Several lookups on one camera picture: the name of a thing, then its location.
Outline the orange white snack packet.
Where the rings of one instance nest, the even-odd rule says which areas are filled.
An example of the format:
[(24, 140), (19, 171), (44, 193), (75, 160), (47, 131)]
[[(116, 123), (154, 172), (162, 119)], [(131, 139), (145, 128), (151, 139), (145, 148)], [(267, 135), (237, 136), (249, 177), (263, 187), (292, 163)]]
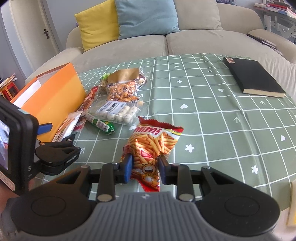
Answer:
[(52, 142), (60, 142), (67, 136), (71, 135), (82, 113), (82, 110), (70, 113), (62, 125), (58, 128)]

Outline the Mimi fries snack bag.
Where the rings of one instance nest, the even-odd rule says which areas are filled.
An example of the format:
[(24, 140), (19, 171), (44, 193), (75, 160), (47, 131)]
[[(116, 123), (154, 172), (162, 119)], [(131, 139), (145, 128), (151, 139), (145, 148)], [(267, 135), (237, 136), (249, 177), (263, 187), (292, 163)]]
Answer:
[(184, 128), (140, 116), (121, 158), (133, 157), (131, 178), (137, 180), (146, 192), (160, 190), (158, 156), (168, 156), (177, 144)]

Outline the green sausage stick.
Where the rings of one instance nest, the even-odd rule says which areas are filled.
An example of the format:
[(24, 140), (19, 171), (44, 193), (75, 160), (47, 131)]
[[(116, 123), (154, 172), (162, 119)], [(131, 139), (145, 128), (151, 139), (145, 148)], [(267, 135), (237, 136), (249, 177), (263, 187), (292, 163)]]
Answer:
[(105, 134), (112, 135), (115, 133), (115, 128), (112, 123), (105, 120), (99, 120), (91, 114), (86, 114), (85, 117), (91, 124), (99, 128)]

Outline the red meat snack packet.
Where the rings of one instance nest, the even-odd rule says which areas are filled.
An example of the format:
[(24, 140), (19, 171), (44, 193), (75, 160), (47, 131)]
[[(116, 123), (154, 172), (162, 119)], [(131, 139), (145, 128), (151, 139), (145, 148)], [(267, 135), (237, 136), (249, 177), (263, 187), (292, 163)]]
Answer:
[(86, 114), (88, 112), (88, 109), (91, 107), (93, 101), (97, 98), (98, 89), (98, 86), (93, 87), (90, 90), (90, 92), (86, 95), (81, 107), (79, 107), (78, 111), (82, 111), (82, 114), (79, 117), (73, 132), (80, 132), (84, 128), (84, 125), (87, 121)]

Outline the white candy balls pack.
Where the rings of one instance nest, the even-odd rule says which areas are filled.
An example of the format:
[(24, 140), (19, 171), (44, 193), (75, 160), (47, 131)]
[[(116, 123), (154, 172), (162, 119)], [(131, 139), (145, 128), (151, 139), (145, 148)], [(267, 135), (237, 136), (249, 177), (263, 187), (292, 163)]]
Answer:
[(135, 122), (139, 111), (140, 108), (134, 101), (98, 100), (88, 109), (88, 114), (101, 121), (130, 126)]

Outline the spicy peanuts vacuum pack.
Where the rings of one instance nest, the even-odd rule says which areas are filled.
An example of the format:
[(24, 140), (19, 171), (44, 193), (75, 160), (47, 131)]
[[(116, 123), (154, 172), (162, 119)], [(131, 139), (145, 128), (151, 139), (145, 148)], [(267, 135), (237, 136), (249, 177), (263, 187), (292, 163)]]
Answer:
[(121, 69), (107, 77), (107, 100), (138, 101), (138, 91), (147, 82), (147, 76), (139, 68)]

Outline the orange cardboard box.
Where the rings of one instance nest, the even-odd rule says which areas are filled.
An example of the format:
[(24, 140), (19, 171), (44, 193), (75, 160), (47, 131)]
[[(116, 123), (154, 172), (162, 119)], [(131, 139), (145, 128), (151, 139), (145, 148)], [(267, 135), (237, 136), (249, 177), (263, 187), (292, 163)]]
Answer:
[(49, 132), (37, 135), (38, 140), (50, 142), (85, 97), (86, 91), (73, 64), (67, 63), (33, 78), (11, 103), (37, 118), (40, 125), (51, 123)]

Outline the red orange stools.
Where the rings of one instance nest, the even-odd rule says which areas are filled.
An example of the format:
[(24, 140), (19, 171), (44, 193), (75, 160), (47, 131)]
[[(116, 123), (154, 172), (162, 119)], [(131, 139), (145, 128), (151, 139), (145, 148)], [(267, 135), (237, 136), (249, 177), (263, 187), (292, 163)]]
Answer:
[(1, 88), (1, 96), (8, 101), (11, 101), (18, 92), (19, 89), (14, 82), (10, 82)]

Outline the green checkered tablecloth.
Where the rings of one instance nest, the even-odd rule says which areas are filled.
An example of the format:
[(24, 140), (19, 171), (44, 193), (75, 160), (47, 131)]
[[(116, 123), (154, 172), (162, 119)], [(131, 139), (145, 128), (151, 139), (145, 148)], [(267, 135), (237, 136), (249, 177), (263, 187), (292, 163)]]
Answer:
[(142, 69), (148, 81), (139, 91), (140, 115), (184, 128), (170, 163), (211, 166), (286, 209), (295, 180), (295, 103), (289, 96), (243, 94), (222, 59), (202, 53), (154, 57), (93, 67), (79, 78), (89, 91), (107, 73)]

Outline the white door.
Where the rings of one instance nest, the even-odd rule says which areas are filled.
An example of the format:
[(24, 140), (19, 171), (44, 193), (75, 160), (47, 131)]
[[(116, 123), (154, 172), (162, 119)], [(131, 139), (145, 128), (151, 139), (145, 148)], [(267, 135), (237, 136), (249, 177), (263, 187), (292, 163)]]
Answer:
[(59, 53), (42, 1), (9, 1), (16, 33), (35, 71)]

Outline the yellow cushion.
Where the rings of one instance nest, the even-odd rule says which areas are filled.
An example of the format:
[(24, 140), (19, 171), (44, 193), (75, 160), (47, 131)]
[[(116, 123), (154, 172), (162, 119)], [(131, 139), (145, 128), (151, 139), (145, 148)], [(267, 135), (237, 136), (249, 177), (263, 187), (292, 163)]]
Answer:
[(85, 51), (119, 38), (118, 17), (114, 0), (107, 0), (74, 15), (79, 25)]

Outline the light blue cushion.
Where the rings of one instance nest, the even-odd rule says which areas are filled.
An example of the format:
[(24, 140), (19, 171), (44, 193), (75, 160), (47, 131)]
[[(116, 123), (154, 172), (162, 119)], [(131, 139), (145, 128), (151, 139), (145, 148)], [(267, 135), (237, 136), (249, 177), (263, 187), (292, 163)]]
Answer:
[(115, 1), (119, 39), (179, 32), (174, 1)]

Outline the beige sofa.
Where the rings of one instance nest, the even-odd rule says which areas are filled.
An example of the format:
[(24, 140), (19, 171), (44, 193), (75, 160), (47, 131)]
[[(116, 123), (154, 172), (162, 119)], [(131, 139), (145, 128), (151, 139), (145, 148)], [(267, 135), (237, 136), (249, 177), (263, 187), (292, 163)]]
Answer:
[[(74, 28), (68, 35), (66, 49), (39, 67), (29, 79), (66, 63), (72, 63), (76, 71), (82, 73), (136, 59), (207, 53), (256, 60), (290, 96), (295, 97), (295, 44), (265, 30), (254, 10), (230, 4), (217, 5), (223, 30), (180, 30), (166, 36), (139, 36), (115, 40), (85, 51), (80, 31)], [(247, 34), (273, 42), (283, 56)]]

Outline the beige back cushion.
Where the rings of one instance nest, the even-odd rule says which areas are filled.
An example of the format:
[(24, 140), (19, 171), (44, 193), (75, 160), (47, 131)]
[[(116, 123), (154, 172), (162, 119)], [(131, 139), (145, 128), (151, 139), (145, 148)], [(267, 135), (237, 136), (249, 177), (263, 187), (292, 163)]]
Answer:
[(176, 0), (174, 3), (181, 31), (223, 30), (216, 1)]

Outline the cluttered white shelf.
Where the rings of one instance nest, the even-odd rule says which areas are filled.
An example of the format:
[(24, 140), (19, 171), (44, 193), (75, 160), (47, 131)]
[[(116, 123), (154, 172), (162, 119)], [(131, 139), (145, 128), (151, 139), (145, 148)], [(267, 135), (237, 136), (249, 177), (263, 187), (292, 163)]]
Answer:
[(262, 1), (254, 9), (262, 12), (264, 29), (276, 32), (295, 44), (295, 10), (284, 1)]

